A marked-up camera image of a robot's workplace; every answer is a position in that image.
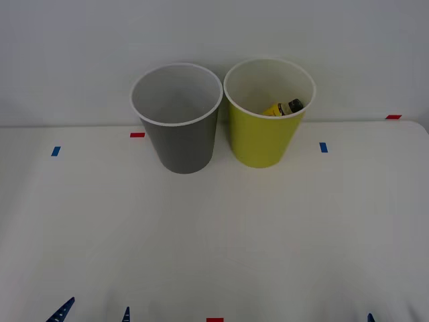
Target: cup rim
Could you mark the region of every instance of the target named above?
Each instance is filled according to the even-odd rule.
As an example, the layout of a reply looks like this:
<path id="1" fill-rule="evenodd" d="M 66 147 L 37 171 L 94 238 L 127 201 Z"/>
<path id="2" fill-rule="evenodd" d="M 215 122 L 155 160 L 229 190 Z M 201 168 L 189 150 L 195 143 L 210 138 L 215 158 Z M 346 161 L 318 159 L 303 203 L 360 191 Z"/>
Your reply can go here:
<path id="1" fill-rule="evenodd" d="M 228 79 L 229 79 L 230 75 L 232 74 L 232 72 L 234 72 L 234 70 L 235 70 L 235 69 L 237 69 L 237 68 L 241 67 L 241 66 L 242 66 L 242 65 L 244 65 L 244 64 L 248 64 L 248 63 L 250 63 L 250 62 L 255 62 L 255 61 L 258 61 L 258 60 L 272 60 L 272 61 L 275 61 L 275 62 L 282 62 L 282 63 L 284 63 L 284 64 L 292 65 L 293 67 L 295 67 L 295 68 L 297 68 L 298 70 L 300 70 L 301 72 L 303 72 L 303 73 L 308 77 L 308 79 L 310 79 L 310 82 L 311 82 L 311 84 L 312 84 L 312 86 L 313 86 L 313 93 L 312 93 L 312 96 L 311 96 L 311 100 L 310 100 L 310 102 L 305 106 L 305 108 L 303 108 L 302 110 L 300 110 L 300 111 L 298 111 L 298 112 L 296 112 L 296 113 L 293 113 L 293 114 L 289 114 L 289 115 L 285 115 L 285 116 L 272 117 L 272 116 L 266 116 L 266 115 L 261 115 L 261 114 L 256 114 L 256 113 L 250 112 L 250 111 L 248 111 L 248 110 L 246 110 L 246 109 L 242 108 L 240 105 L 238 105 L 238 104 L 237 104 L 237 103 L 236 103 L 236 102 L 231 98 L 231 96 L 229 96 L 228 88 L 227 88 L 227 83 L 228 83 Z M 281 58 L 251 58 L 251 59 L 248 59 L 248 60 L 244 60 L 244 61 L 242 61 L 242 62 L 239 62 L 238 64 L 234 65 L 234 66 L 233 66 L 233 67 L 228 71 L 227 75 L 225 76 L 225 78 L 224 78 L 224 80 L 223 80 L 223 88 L 224 88 L 225 96 L 226 96 L 226 97 L 227 97 L 227 99 L 228 99 L 228 100 L 229 100 L 229 101 L 234 105 L 234 107 L 238 108 L 240 111 L 242 111 L 242 112 L 244 112 L 244 113 L 246 113 L 246 114 L 248 114 L 248 115 L 251 115 L 251 116 L 254 116 L 254 117 L 258 117 L 258 118 L 260 118 L 260 119 L 270 119 L 270 120 L 277 120 L 277 119 L 290 119 L 290 118 L 292 118 L 292 117 L 295 117 L 295 116 L 297 116 L 297 115 L 299 115 L 299 114 L 304 113 L 304 112 L 307 110 L 307 108 L 309 108 L 309 106 L 311 106 L 311 104 L 314 102 L 314 98 L 316 97 L 316 93 L 317 93 L 317 86 L 316 86 L 316 83 L 314 82 L 313 78 L 310 76 L 310 74 L 308 74 L 308 72 L 307 72 L 305 69 L 303 69 L 300 65 L 295 64 L 294 62 L 290 62 L 289 60 L 285 60 L 285 59 L 281 59 Z"/>
<path id="2" fill-rule="evenodd" d="M 156 72 L 156 71 L 158 71 L 158 70 L 160 70 L 160 69 L 167 68 L 167 67 L 171 67 L 171 66 L 188 66 L 188 67 L 190 66 L 190 67 L 194 67 L 194 68 L 197 68 L 197 69 L 201 69 L 201 70 L 203 70 L 203 71 L 205 71 L 205 72 L 209 73 L 209 75 L 213 76 L 213 78 L 216 80 L 217 85 L 219 86 L 219 92 L 220 92 L 220 93 L 219 93 L 219 98 L 218 98 L 218 100 L 217 100 L 216 104 L 214 105 L 214 107 L 213 107 L 210 111 L 208 111 L 207 113 L 205 113 L 204 115 L 201 115 L 200 117 L 198 117 L 198 118 L 196 118 L 196 119 L 191 119 L 190 121 L 186 121 L 186 122 L 182 122 L 182 123 L 162 123 L 162 122 L 154 121 L 154 120 L 152 120 L 152 119 L 150 119 L 150 118 L 148 118 L 148 117 L 146 117 L 146 116 L 142 115 L 142 114 L 141 114 L 141 113 L 140 113 L 140 112 L 135 108 L 134 103 L 133 103 L 133 92 L 134 92 L 134 90 L 135 90 L 135 88 L 136 88 L 137 84 L 138 84 L 138 83 L 139 83 L 143 78 L 145 78 L 147 75 L 149 75 L 149 74 L 151 74 L 151 73 L 153 73 L 153 72 Z M 171 64 L 165 64 L 165 65 L 162 65 L 162 66 L 159 66 L 159 67 L 155 67 L 155 68 L 153 68 L 153 69 L 151 69 L 151 70 L 149 70 L 149 71 L 145 72 L 145 73 L 143 74 L 143 76 L 139 77 L 139 78 L 134 82 L 134 84 L 133 84 L 133 86 L 132 86 L 132 88 L 131 88 L 130 96 L 129 96 L 129 100 L 130 100 L 130 103 L 131 103 L 131 107 L 133 108 L 134 112 L 136 112 L 136 114 L 137 114 L 141 119 L 143 119 L 143 120 L 145 120 L 145 121 L 147 121 L 147 122 L 149 122 L 149 123 L 151 123 L 151 124 L 154 124 L 154 125 L 160 125 L 160 126 L 166 126 L 166 127 L 178 127 L 178 126 L 190 125 L 190 124 L 194 124 L 194 123 L 196 123 L 196 122 L 198 122 L 198 121 L 201 121 L 202 119 L 205 119 L 205 118 L 206 118 L 206 117 L 208 117 L 210 114 L 212 114 L 214 111 L 216 111 L 216 109 L 218 108 L 218 106 L 221 104 L 222 98 L 223 98 L 223 86 L 222 86 L 222 82 L 221 82 L 221 80 L 219 79 L 219 77 L 218 77 L 214 72 L 212 72 L 211 70 L 209 70 L 209 69 L 207 69 L 207 68 L 205 68 L 205 67 L 202 67 L 202 66 L 200 66 L 200 65 L 197 65 L 197 64 L 192 64 L 192 63 L 190 63 L 190 62 L 173 62 L 173 63 L 171 63 Z"/>

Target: yellow bottle label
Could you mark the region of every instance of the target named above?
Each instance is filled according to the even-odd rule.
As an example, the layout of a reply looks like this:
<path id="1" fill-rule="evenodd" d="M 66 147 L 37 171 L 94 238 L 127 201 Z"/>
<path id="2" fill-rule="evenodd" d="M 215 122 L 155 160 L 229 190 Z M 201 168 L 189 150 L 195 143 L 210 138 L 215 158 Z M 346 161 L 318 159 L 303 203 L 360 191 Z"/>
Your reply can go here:
<path id="1" fill-rule="evenodd" d="M 282 104 L 276 103 L 272 105 L 268 110 L 262 113 L 265 116 L 283 116 L 284 113 L 282 111 Z"/>

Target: yellow-green paper cup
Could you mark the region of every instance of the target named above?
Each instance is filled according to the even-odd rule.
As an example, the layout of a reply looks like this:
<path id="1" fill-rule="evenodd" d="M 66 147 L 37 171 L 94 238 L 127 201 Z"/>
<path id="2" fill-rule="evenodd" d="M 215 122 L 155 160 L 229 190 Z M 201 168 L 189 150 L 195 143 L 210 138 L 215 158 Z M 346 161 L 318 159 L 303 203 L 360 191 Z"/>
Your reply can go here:
<path id="1" fill-rule="evenodd" d="M 306 110 L 316 96 L 313 78 L 293 62 L 275 58 L 246 60 L 228 71 L 231 147 L 237 159 L 253 168 L 280 161 Z M 304 108 L 280 117 L 261 115 L 275 103 L 299 99 Z"/>

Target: gray paper cup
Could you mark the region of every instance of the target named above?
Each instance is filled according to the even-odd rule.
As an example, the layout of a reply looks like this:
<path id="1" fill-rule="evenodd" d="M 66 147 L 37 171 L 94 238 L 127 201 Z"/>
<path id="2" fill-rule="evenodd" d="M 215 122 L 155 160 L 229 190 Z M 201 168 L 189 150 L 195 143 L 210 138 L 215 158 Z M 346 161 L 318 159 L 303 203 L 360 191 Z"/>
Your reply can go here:
<path id="1" fill-rule="evenodd" d="M 153 69 L 135 84 L 131 106 L 162 164 L 192 173 L 212 158 L 222 83 L 208 69 L 176 63 Z"/>

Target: white table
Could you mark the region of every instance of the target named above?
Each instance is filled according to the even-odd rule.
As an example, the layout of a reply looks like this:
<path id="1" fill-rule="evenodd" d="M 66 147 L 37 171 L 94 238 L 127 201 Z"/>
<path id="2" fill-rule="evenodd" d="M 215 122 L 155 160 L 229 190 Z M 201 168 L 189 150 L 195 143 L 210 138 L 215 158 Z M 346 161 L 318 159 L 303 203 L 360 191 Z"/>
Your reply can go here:
<path id="1" fill-rule="evenodd" d="M 0 129 L 0 321 L 44 322 L 73 296 L 67 322 L 126 306 L 133 322 L 429 319 L 417 123 L 304 123 L 266 169 L 239 163 L 220 125 L 188 175 L 141 130 Z"/>

